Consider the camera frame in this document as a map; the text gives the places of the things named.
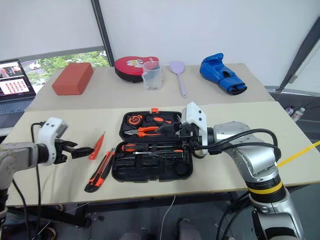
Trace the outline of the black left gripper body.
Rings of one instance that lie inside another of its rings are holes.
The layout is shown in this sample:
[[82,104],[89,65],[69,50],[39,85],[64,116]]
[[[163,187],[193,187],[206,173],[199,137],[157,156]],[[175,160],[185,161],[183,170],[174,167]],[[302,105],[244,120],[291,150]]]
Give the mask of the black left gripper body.
[[55,150],[56,150],[56,158],[54,161],[55,165],[65,163],[68,158],[65,154],[63,154],[63,151],[67,152],[69,147],[63,147],[62,141],[64,141],[64,140],[62,140],[60,138],[56,138],[55,142],[54,142],[54,146],[55,146]]

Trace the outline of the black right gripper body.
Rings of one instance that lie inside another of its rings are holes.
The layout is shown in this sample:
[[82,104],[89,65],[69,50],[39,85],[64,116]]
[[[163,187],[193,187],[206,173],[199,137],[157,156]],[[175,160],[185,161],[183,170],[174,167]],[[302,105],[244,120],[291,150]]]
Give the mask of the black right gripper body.
[[200,128],[195,123],[175,123],[174,129],[178,139],[182,141],[183,147],[186,147],[190,151],[202,150],[202,136],[200,134]]

